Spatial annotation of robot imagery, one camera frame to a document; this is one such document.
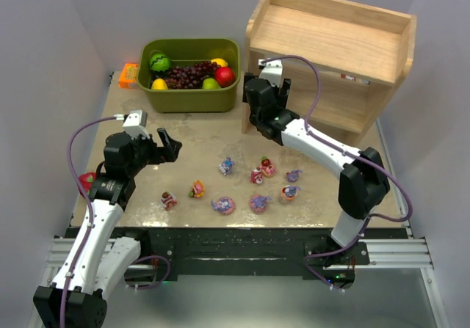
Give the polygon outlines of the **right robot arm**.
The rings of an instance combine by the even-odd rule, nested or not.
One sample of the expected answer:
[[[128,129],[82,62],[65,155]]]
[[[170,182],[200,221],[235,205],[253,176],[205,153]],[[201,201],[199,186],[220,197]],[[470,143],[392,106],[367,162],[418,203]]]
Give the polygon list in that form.
[[[355,242],[368,215],[390,191],[385,173],[368,164],[382,167],[382,158],[374,148],[343,145],[312,128],[286,108],[289,89],[288,79],[276,87],[267,79],[246,73],[243,101],[249,106],[250,124],[265,138],[302,153],[337,177],[342,213],[330,233],[330,243],[337,249],[345,247]]]

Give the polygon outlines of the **purple bunny with bottle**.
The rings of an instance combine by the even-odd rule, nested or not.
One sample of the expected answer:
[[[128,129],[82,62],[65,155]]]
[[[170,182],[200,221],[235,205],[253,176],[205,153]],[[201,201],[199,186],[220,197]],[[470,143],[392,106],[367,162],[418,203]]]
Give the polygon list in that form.
[[[232,160],[232,158],[227,157],[225,158],[219,165],[219,171],[224,175],[230,175],[232,173],[232,169],[235,165],[235,162]]]

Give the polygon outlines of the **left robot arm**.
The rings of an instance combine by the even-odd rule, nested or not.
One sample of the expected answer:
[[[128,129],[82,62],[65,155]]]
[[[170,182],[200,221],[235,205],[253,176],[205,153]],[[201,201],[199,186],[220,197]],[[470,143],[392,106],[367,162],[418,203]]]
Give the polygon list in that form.
[[[104,171],[88,193],[90,203],[73,246],[51,283],[33,296],[45,327],[103,325],[111,293],[144,244],[139,237],[121,236],[107,248],[136,188],[134,179],[148,165],[176,161],[182,147],[165,129],[157,133],[160,145],[144,128],[126,128],[106,138]]]

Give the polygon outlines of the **purple bunny pink donut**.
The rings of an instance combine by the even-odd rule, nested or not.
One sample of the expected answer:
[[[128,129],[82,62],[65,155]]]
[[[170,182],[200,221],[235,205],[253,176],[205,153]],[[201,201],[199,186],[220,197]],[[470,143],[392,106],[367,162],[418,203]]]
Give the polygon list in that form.
[[[267,209],[269,201],[271,200],[272,199],[269,196],[255,194],[249,199],[250,209],[256,214],[264,213]]]
[[[231,197],[220,197],[217,201],[212,200],[211,206],[214,211],[222,215],[230,215],[236,208],[236,204]]]

